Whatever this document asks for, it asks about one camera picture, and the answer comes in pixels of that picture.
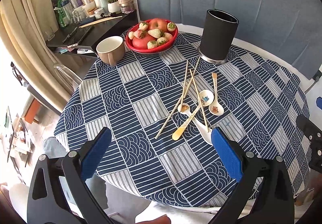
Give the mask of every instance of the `red bowl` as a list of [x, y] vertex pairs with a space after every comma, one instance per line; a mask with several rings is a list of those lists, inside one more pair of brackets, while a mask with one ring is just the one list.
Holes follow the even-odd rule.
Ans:
[[[135, 25], [134, 27], [131, 28], [130, 31], [137, 31], [139, 29], [139, 24]], [[168, 41], [167, 43], [161, 45], [161, 46], [158, 46], [154, 49], [137, 49], [135, 47], [133, 47], [133, 44], [132, 44], [132, 40], [128, 37], [128, 34], [126, 35], [126, 38], [125, 38], [125, 43], [126, 43], [126, 46], [128, 48], [130, 48], [131, 50], [135, 51], [135, 52], [138, 52], [138, 53], [158, 53], [158, 52], [162, 52], [162, 51], [166, 51], [168, 49], [170, 49], [174, 42], [175, 42], [175, 39], [177, 38], [178, 36], [178, 28], [175, 29], [175, 31], [168, 31], [172, 36], [173, 38]]]

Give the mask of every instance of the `beige curtain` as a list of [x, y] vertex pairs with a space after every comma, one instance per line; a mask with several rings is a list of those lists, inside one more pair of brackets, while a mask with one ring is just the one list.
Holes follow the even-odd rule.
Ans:
[[23, 76], [53, 107], [62, 111], [72, 93], [71, 82], [58, 77], [60, 61], [46, 47], [43, 34], [58, 25], [51, 0], [1, 0], [0, 37]]

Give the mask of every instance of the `mug handle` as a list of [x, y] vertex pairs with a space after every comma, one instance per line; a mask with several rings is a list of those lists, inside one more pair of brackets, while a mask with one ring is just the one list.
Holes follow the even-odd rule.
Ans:
[[114, 60], [114, 57], [113, 57], [113, 53], [111, 52], [111, 53], [108, 53], [108, 61], [109, 61], [109, 64], [111, 65], [111, 66], [113, 66], [113, 67], [115, 67], [116, 66], [116, 62], [115, 62], [115, 60]]

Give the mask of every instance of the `yellow spoon handle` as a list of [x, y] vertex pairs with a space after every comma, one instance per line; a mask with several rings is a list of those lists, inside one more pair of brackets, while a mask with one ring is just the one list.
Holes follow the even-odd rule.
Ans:
[[201, 108], [200, 105], [196, 107], [194, 112], [192, 112], [191, 116], [172, 134], [173, 140], [178, 140], [180, 136], [183, 134], [191, 120], [194, 118], [194, 116], [197, 114], [198, 110]]

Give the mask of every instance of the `white plant pot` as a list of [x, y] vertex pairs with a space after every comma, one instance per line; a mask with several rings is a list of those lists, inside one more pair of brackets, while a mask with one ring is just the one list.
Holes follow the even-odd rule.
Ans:
[[108, 7], [108, 11], [110, 13], [120, 13], [121, 12], [120, 4], [118, 1], [116, 1], [114, 3], [107, 4], [107, 7]]

